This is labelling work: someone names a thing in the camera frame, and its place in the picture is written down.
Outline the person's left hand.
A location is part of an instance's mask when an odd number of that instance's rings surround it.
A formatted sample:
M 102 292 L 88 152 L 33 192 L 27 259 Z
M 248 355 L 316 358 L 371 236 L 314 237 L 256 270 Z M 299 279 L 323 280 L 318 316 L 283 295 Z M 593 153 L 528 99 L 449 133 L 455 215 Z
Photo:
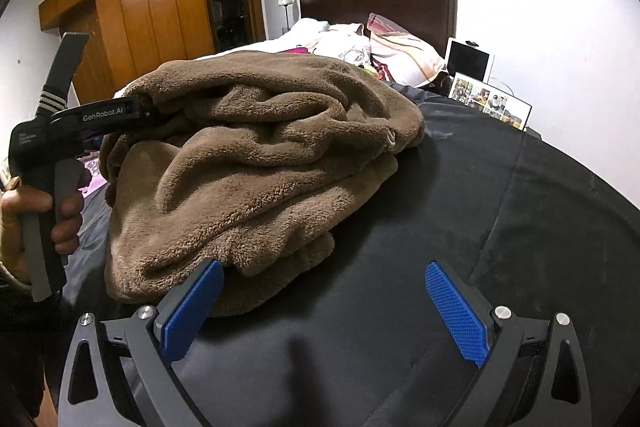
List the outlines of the person's left hand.
M 76 251 L 82 225 L 81 211 L 85 206 L 81 190 L 90 184 L 91 178 L 91 173 L 81 166 L 76 190 L 56 202 L 49 193 L 24 184 L 2 194 L 1 264 L 10 279 L 17 280 L 20 285 L 32 283 L 27 261 L 32 239 L 27 238 L 27 233 L 34 232 L 35 238 L 40 239 L 40 215 L 47 216 L 50 211 L 58 211 L 61 220 L 50 230 L 54 250 L 62 257 Z

